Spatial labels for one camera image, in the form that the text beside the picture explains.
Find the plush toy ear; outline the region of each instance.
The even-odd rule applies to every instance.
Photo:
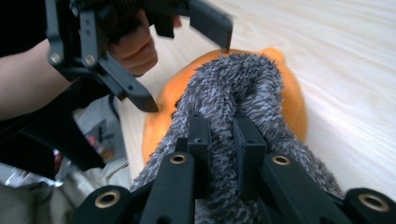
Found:
[[[284,99],[282,102],[282,114],[296,136],[301,141],[305,140],[307,119],[304,98],[296,78],[285,65],[282,52],[278,49],[263,49],[259,52],[231,49],[227,53],[214,50],[184,67],[163,87],[163,90],[156,100],[160,111],[157,113],[149,113],[146,116],[142,146],[143,160],[145,163],[149,160],[149,155],[154,152],[171,126],[172,115],[177,110],[177,101],[186,90],[190,78],[195,74],[195,69],[200,67],[203,63],[208,63],[217,59],[220,55],[227,56],[231,53],[265,55],[269,59],[275,61],[285,86],[282,91],[282,97]]]

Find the orange stuffed animal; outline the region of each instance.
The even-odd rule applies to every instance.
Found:
[[[157,113],[150,113],[146,117],[142,149],[145,163],[149,160],[149,155],[157,148],[158,144],[169,129],[172,122],[172,114],[177,110],[176,103],[181,98],[184,90],[186,90],[191,76],[195,74],[195,69],[203,63],[217,59],[220,54],[227,56],[231,53],[265,55],[276,62],[276,66],[279,69],[285,86],[282,91],[284,99],[282,102],[282,114],[296,136],[301,141],[305,140],[307,118],[304,107],[304,98],[296,78],[285,65],[285,59],[282,52],[278,49],[263,49],[259,52],[250,52],[238,49],[230,49],[228,52],[214,50],[184,67],[163,87],[162,92],[156,100],[160,111]]]

